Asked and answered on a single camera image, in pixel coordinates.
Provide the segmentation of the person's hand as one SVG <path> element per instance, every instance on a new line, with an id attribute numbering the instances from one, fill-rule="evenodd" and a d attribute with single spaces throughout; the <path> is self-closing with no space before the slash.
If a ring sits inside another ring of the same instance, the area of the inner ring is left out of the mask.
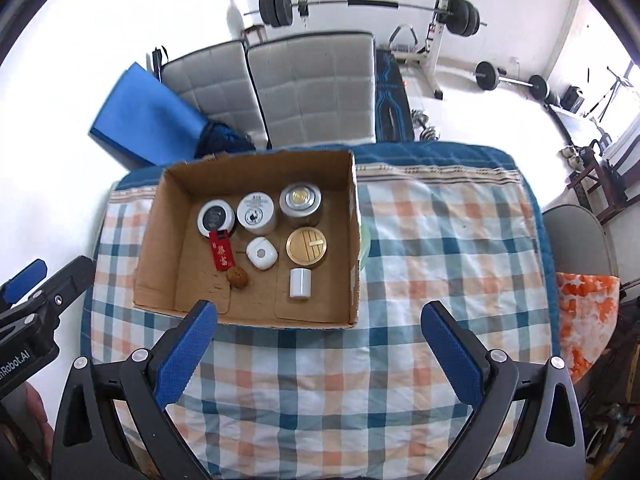
<path id="1" fill-rule="evenodd" d="M 40 393 L 29 382 L 24 382 L 2 399 L 1 405 L 17 427 L 26 434 L 36 451 L 50 462 L 54 431 Z"/>

